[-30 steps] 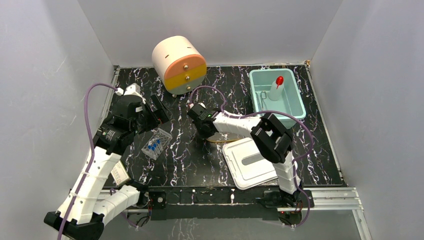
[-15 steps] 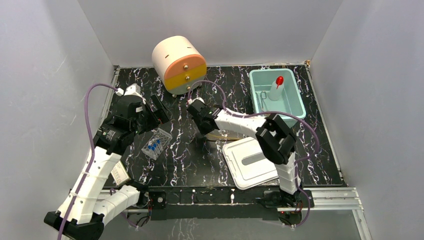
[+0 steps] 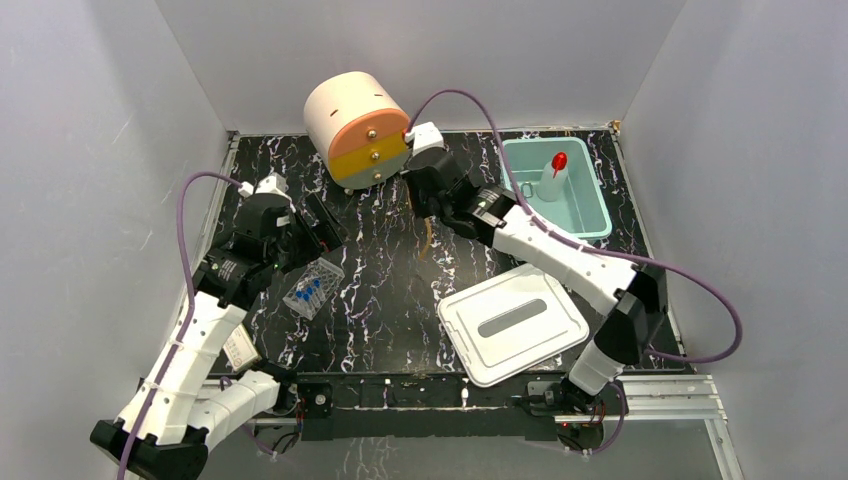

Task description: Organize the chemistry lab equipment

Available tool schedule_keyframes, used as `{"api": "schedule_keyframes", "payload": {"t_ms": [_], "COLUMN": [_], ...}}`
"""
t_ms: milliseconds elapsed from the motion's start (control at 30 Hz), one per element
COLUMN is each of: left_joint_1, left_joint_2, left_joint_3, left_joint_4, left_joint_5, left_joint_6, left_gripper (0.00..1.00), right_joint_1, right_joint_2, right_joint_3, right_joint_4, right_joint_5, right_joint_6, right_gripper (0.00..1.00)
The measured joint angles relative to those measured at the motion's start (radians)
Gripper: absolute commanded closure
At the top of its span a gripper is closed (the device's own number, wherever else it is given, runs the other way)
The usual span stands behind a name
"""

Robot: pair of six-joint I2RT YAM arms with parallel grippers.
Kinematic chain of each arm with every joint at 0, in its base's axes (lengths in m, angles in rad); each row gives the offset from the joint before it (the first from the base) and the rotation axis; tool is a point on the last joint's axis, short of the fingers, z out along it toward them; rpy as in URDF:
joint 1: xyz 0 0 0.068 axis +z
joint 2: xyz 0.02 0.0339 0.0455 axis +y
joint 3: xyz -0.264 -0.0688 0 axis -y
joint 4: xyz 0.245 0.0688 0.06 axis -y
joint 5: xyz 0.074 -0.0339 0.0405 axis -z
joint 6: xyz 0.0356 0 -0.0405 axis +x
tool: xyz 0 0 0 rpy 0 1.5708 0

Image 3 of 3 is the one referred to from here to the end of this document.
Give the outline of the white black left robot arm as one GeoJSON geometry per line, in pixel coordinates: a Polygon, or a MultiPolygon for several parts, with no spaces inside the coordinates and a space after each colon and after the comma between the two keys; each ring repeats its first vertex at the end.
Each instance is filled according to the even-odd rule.
{"type": "Polygon", "coordinates": [[[256,193],[219,235],[191,280],[187,311],[151,373],[90,441],[141,479],[196,479],[211,451],[263,412],[286,416],[299,391],[295,373],[260,362],[208,400],[198,395],[226,341],[276,274],[300,270],[343,245],[344,227],[315,194],[307,220],[283,195],[256,193]]]}

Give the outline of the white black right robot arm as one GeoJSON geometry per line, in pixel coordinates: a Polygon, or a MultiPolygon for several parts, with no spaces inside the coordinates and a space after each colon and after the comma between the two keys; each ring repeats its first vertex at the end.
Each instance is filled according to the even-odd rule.
{"type": "Polygon", "coordinates": [[[590,413],[603,389],[641,361],[664,320],[664,273],[592,252],[523,207],[514,192],[474,183],[442,147],[414,153],[402,177],[415,215],[520,262],[438,304],[471,382],[491,387],[578,345],[562,394],[571,411],[590,413]]]}

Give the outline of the white squeeze bottle red cap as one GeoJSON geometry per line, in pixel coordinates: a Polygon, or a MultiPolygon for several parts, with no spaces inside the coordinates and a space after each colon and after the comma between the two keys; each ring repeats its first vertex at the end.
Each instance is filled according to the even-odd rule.
{"type": "Polygon", "coordinates": [[[545,165],[541,178],[535,188],[535,195],[540,200],[554,202],[561,198],[568,176],[567,164],[567,154],[565,152],[558,152],[545,165]]]}

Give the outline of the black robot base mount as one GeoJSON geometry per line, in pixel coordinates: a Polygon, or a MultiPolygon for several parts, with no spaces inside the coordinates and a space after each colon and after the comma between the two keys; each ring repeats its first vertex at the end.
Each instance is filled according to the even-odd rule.
{"type": "Polygon", "coordinates": [[[561,372],[523,373],[493,387],[460,373],[314,373],[299,375],[295,387],[295,407],[248,423],[279,452],[294,437],[521,437],[592,454],[611,445],[630,411],[621,381],[588,396],[561,372]]]}

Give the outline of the yellow rubber tube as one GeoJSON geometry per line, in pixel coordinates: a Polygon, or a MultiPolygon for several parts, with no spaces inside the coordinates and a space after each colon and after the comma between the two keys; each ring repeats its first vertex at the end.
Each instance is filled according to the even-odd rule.
{"type": "Polygon", "coordinates": [[[424,241],[423,247],[421,248],[419,255],[418,255],[419,260],[425,259],[426,255],[428,254],[428,252],[430,250],[432,242],[433,242],[433,238],[434,238],[433,217],[425,218],[424,219],[424,225],[425,225],[426,235],[425,235],[425,241],[424,241]]]}

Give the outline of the white bin lid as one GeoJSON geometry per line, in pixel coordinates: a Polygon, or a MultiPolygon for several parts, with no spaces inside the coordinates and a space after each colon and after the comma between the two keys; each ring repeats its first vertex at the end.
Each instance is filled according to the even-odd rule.
{"type": "Polygon", "coordinates": [[[581,344],[590,328],[553,277],[524,264],[438,303],[474,385],[491,387],[581,344]]]}

